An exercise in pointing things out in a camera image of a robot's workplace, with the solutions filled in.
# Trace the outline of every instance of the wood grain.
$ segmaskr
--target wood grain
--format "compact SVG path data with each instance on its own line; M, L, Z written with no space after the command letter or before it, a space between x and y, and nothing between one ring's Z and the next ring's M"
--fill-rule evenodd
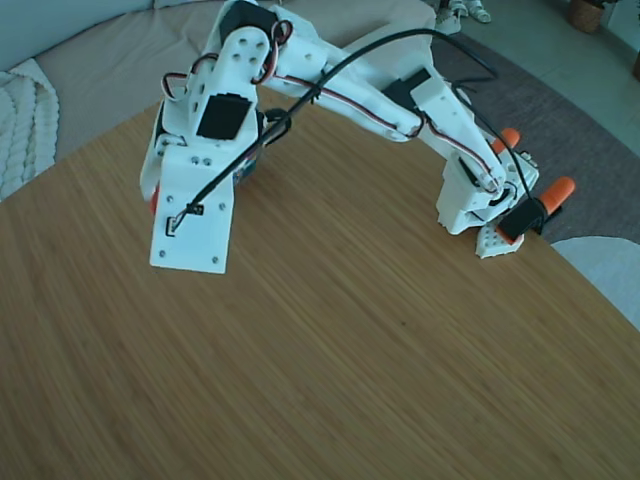
M156 270L154 114L0 205L1 479L640 478L640 335L542 239L448 235L425 145L309 107L229 273Z

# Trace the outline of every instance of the beige sofa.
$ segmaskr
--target beige sofa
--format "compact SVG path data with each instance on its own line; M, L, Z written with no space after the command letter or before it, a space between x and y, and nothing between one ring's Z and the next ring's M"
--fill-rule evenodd
M435 18L421 0L283 3L313 22L324 39L339 46L390 22L425 26ZM167 4L181 5L157 8ZM36 57L60 100L57 159L61 159L156 103L161 96L162 74L186 70L200 54L221 4L3 0L0 42L7 48L0 53L0 71Z

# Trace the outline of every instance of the rug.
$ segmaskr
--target rug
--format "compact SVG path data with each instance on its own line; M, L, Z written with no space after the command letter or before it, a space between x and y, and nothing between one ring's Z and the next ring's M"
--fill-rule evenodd
M573 237L620 237L640 243L640 158L585 112L525 70L459 34L499 72L499 80L477 86L471 100L498 128L521 132L519 150L540 169L534 193L563 175L577 184L564 211L543 232L551 243ZM483 75L472 60L434 40L434 63L450 80Z
M500 78L479 84L471 100L496 128L521 132L518 150L531 153L540 170L534 195L560 176L576 181L543 236L640 330L640 158L525 70L465 35L456 39L498 70ZM441 40L432 53L449 80L484 74Z

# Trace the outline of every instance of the white 3d-printed robot arm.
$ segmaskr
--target white 3d-printed robot arm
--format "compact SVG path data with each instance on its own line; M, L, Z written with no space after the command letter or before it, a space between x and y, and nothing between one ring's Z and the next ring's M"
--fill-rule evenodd
M258 84L301 97L349 53L320 39L299 16L247 0L225 3L205 52L182 92L174 95L163 83L166 98L140 185L145 200L157 203L151 264L224 273L234 183L253 168L254 155L197 212L186 215L184 206L259 138L265 119L257 111ZM496 155L428 55L407 55L410 67L401 78L362 58L354 61L322 87L315 103L391 141L418 137L430 145L447 160L436 205L439 222L452 234L483 226L525 191L513 158L508 152ZM521 160L531 187L538 172L528 158Z

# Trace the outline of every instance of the floor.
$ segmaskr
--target floor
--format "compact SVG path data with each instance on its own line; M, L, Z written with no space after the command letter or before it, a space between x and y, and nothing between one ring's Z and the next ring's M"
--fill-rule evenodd
M565 20L563 0L485 0L493 23L462 31L540 78L640 155L637 53L607 32L587 35Z

